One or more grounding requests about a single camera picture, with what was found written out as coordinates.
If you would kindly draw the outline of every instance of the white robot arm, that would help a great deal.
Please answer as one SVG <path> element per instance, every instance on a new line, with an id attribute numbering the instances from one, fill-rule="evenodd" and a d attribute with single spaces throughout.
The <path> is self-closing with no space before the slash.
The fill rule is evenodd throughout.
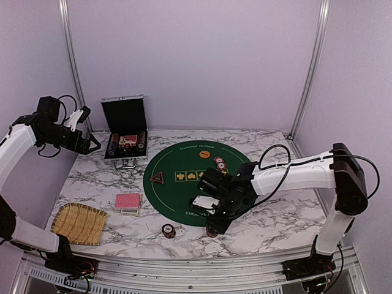
<path id="1" fill-rule="evenodd" d="M 18 161 L 34 145 L 52 144 L 81 154 L 89 154 L 100 148 L 100 143 L 90 134 L 88 139 L 76 130 L 90 113 L 83 107 L 73 112 L 65 124 L 58 120 L 60 102 L 54 97 L 42 97 L 37 111 L 19 117 L 10 126 L 8 134 L 0 142 L 0 193 L 3 185 Z M 0 238 L 26 250 L 47 253 L 46 266 L 54 270 L 75 274 L 75 268 L 86 260 L 72 255 L 66 237 L 43 230 L 16 215 L 0 195 Z M 89 258 L 88 262 L 96 263 Z"/>
<path id="2" fill-rule="evenodd" d="M 352 155 L 343 143 L 336 143 L 331 151 L 289 160 L 289 163 L 276 162 L 267 167 L 261 167 L 261 162 L 243 164 L 233 176 L 208 168 L 198 188 L 209 196 L 198 196 L 191 208 L 205 209 L 209 213 L 205 222 L 208 232 L 223 234 L 234 217 L 270 199 L 276 191 L 335 189 L 333 205 L 314 240 L 311 256 L 282 264 L 288 280 L 325 273 L 336 268 L 333 253 L 338 242 L 354 218 L 368 206 L 364 172 L 355 158 L 359 156 Z M 257 198 L 264 195 L 268 196 L 255 204 Z"/>

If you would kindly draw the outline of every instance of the white marble countertop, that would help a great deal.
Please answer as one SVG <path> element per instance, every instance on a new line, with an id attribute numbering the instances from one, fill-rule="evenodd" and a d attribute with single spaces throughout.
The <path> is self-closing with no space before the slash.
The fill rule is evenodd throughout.
<path id="1" fill-rule="evenodd" d="M 313 190 L 278 192 L 271 200 L 234 220 L 226 234 L 206 235 L 204 227 L 191 227 L 158 213 L 143 195 L 140 217 L 123 216 L 114 210 L 119 193 L 143 194 L 143 174 L 147 160 L 133 170 L 115 170 L 104 163 L 108 133 L 95 133 L 102 149 L 78 156 L 47 223 L 50 229 L 60 207 L 69 202 L 83 203 L 108 213 L 100 246 L 72 245 L 74 252 L 138 258 L 228 257 L 271 252 L 310 245 L 325 221 Z M 278 131 L 262 130 L 150 130 L 148 158 L 170 145 L 189 140 L 225 143 L 256 161 L 273 144 L 289 147 Z M 266 161 L 284 159 L 280 149 Z M 163 224 L 175 227 L 176 236 L 166 239 Z"/>

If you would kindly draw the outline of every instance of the woven bamboo tray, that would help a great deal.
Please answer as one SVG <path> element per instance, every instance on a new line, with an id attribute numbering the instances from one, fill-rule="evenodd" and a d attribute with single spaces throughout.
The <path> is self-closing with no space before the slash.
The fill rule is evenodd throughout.
<path id="1" fill-rule="evenodd" d="M 60 208 L 51 231 L 67 237 L 70 244 L 98 246 L 107 216 L 105 211 L 80 203 L 68 203 Z"/>

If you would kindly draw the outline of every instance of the purple backdrop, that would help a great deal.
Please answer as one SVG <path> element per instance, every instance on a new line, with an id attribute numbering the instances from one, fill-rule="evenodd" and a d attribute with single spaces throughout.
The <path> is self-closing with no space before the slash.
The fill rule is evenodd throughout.
<path id="1" fill-rule="evenodd" d="M 69 1 L 95 130 L 100 99 L 143 93 L 152 128 L 289 131 L 320 1 Z"/>
<path id="2" fill-rule="evenodd" d="M 370 293 L 389 293 L 392 275 L 391 55 L 391 1 L 332 1 L 322 58 L 297 138 L 307 156 L 342 141 L 380 169 L 381 188 L 349 234 Z M 366 167 L 366 177 L 371 191 L 372 168 Z"/>
<path id="3" fill-rule="evenodd" d="M 1 1 L 0 28 L 0 134 L 5 135 L 20 115 L 36 110 L 39 97 L 72 94 L 74 88 L 57 1 Z M 3 197 L 20 217 L 44 227 L 74 160 L 68 151 L 44 159 L 37 148 L 29 150 Z M 0 293 L 9 293 L 21 253 L 7 243 L 0 247 Z"/>

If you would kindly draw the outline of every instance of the round poker table mat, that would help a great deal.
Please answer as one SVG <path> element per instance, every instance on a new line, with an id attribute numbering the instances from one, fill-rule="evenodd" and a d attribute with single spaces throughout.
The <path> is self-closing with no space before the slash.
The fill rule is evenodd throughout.
<path id="1" fill-rule="evenodd" d="M 226 164 L 222 172 L 233 174 L 250 160 L 238 150 L 213 141 L 186 141 L 165 148 L 148 164 L 143 186 L 147 199 L 165 217 L 184 225 L 205 226 L 205 218 L 193 213 L 189 200 L 203 192 L 197 189 L 202 173 L 208 168 L 217 169 L 215 157 Z M 159 173 L 164 184 L 150 181 Z"/>

